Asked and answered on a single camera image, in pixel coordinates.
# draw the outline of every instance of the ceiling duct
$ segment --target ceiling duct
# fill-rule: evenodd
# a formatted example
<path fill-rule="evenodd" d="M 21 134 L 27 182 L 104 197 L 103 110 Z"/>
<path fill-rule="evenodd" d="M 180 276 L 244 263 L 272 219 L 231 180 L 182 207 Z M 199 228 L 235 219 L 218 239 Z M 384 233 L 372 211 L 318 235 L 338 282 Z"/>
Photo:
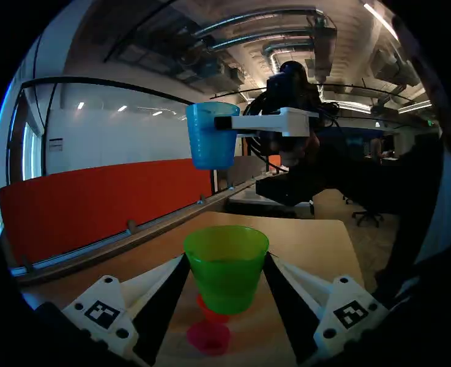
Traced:
<path fill-rule="evenodd" d="M 407 84 L 413 87 L 420 83 L 414 69 L 403 61 L 397 53 L 377 50 L 370 68 L 376 79 L 388 81 L 392 84 Z"/>
<path fill-rule="evenodd" d="M 399 85 L 399 86 L 393 88 L 393 89 L 390 91 L 390 93 L 393 93 L 393 94 L 400 94 L 400 93 L 402 93 L 403 91 L 405 91 L 406 88 L 407 88 L 407 85 L 401 84 L 401 85 Z M 386 94 L 386 95 L 384 95 L 383 97 L 381 97 L 381 98 L 378 99 L 378 101 L 376 102 L 376 105 L 377 105 L 377 106 L 383 106 L 383 105 L 385 105 L 385 103 L 387 103 L 387 102 L 390 100 L 390 98 L 392 98 L 392 96 L 391 96 L 390 94 Z"/>
<path fill-rule="evenodd" d="M 312 40 L 305 42 L 288 42 L 288 43 L 271 43 L 263 48 L 263 56 L 266 62 L 269 63 L 274 74 L 280 71 L 280 63 L 278 62 L 277 54 L 287 52 L 310 52 L 314 49 Z"/>
<path fill-rule="evenodd" d="M 245 43 L 273 40 L 287 37 L 311 37 L 313 29 L 310 27 L 301 28 L 276 28 L 259 33 L 240 35 L 233 39 L 228 39 L 208 47 L 209 51 L 221 51 L 232 46 L 243 45 Z"/>
<path fill-rule="evenodd" d="M 196 38 L 204 37 L 210 33 L 228 26 L 246 23 L 249 21 L 261 20 L 266 18 L 278 17 L 281 15 L 301 15 L 314 16 L 324 18 L 324 14 L 315 7 L 290 7 L 290 8 L 276 8 L 276 9 L 262 9 L 254 10 L 233 17 L 222 19 L 214 24 L 210 24 L 205 28 L 199 29 L 192 34 Z"/>

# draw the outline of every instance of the ceiling light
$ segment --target ceiling light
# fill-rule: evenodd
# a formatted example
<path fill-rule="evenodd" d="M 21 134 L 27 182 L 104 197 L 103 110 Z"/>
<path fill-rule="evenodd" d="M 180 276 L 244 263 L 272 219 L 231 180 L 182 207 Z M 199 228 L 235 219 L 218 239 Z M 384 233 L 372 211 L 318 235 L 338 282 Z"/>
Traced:
<path fill-rule="evenodd" d="M 363 103 L 349 102 L 349 101 L 324 100 L 324 99 L 322 99 L 321 101 L 337 103 L 337 105 L 341 109 L 349 109 L 350 111 L 371 114 L 370 106 L 364 105 Z"/>
<path fill-rule="evenodd" d="M 375 12 L 374 8 L 372 8 L 372 7 L 369 6 L 368 4 L 365 4 L 365 5 L 363 5 L 363 6 L 364 6 L 365 9 L 368 10 L 368 11 L 369 11 L 376 19 L 378 19 L 378 20 L 380 21 L 380 23 L 382 23 L 383 26 L 384 26 L 385 28 L 387 28 L 387 31 L 389 31 L 389 32 L 392 34 L 392 36 L 393 36 L 396 40 L 398 40 L 397 33 L 395 33 L 395 31 L 393 30 L 392 26 L 391 26 L 385 19 L 383 19 L 383 17 L 382 17 L 379 13 Z"/>
<path fill-rule="evenodd" d="M 398 109 L 398 113 L 405 113 L 405 112 L 415 111 L 416 109 L 428 108 L 428 107 L 431 107 L 431 106 L 432 106 L 431 101 L 427 100 L 427 101 L 424 101 L 424 102 L 416 103 L 414 105 L 410 105 L 410 106 L 405 106 L 405 107 L 399 108 Z"/>

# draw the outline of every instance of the chair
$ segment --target chair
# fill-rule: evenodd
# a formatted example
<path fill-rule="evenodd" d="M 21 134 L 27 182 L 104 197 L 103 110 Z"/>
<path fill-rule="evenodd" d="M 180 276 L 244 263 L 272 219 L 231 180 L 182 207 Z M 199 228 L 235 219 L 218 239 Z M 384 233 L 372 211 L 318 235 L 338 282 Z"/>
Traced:
<path fill-rule="evenodd" d="M 354 218 L 354 219 L 356 219 L 356 216 L 357 215 L 361 215 L 361 218 L 359 218 L 358 219 L 358 221 L 356 222 L 356 225 L 359 227 L 359 225 L 361 224 L 361 222 L 364 220 L 364 219 L 369 219 L 369 218 L 371 218 L 371 219 L 373 219 L 374 221 L 375 221 L 375 226 L 378 228 L 378 227 L 380 227 L 380 222 L 381 221 L 384 221 L 384 219 L 383 219 L 383 216 L 381 215 L 381 214 L 379 214 L 379 213 L 374 213 L 374 212 L 371 212 L 371 211 L 369 211 L 369 210 L 364 210 L 363 212 L 354 212 L 353 214 L 351 214 L 351 216 Z"/>

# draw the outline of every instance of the person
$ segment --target person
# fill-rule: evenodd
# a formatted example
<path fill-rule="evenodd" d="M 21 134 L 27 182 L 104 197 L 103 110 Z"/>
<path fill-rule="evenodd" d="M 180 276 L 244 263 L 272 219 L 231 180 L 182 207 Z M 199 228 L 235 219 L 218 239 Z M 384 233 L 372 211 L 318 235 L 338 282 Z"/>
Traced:
<path fill-rule="evenodd" d="M 397 365 L 402 355 L 406 363 L 407 358 L 429 363 L 429 351 L 451 360 L 451 320 L 443 311 L 451 303 L 451 104 L 412 34 L 400 20 L 394 25 L 433 102 L 441 139 L 414 146 L 396 166 L 352 161 L 320 145 L 314 131 L 301 149 L 280 151 L 283 164 L 299 162 L 296 171 L 322 177 L 320 187 L 305 182 L 313 194 L 336 188 L 369 210 L 400 216 L 389 262 L 373 293 L 390 313 L 376 330 L 322 363 L 326 366 Z M 379 144 L 374 146 L 379 160 Z"/>
<path fill-rule="evenodd" d="M 382 145 L 382 139 L 378 136 L 370 140 L 370 157 L 375 163 L 379 165 L 381 164 L 382 158 L 387 156 L 386 154 L 382 153 Z"/>

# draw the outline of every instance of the orange wall panel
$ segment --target orange wall panel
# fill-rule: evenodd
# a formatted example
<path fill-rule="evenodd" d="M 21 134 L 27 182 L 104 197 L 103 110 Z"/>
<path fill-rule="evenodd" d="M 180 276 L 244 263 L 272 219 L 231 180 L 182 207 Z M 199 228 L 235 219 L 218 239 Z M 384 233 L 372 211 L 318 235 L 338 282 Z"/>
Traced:
<path fill-rule="evenodd" d="M 275 166 L 281 166 L 281 157 L 279 155 L 270 155 L 269 157 L 269 163 L 272 163 Z M 270 171 L 276 171 L 276 168 L 273 168 L 269 166 Z"/>
<path fill-rule="evenodd" d="M 210 172 L 191 159 L 80 169 L 0 189 L 15 259 L 33 263 L 122 232 L 210 196 Z"/>

